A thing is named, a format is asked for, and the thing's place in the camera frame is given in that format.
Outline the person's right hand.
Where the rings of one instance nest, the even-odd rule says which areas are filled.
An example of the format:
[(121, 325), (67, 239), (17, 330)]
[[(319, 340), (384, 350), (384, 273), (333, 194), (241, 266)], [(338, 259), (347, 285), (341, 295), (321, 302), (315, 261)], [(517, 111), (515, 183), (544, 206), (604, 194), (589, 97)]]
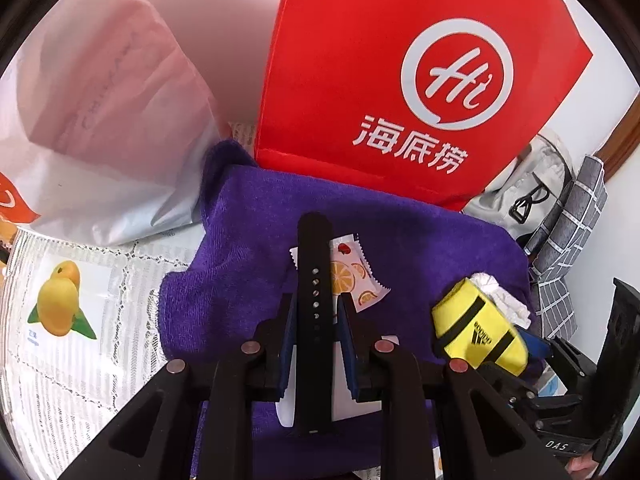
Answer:
[(593, 454), (588, 452), (582, 456), (571, 458), (565, 469), (573, 480), (586, 480), (594, 474), (598, 466), (599, 463), (593, 459)]

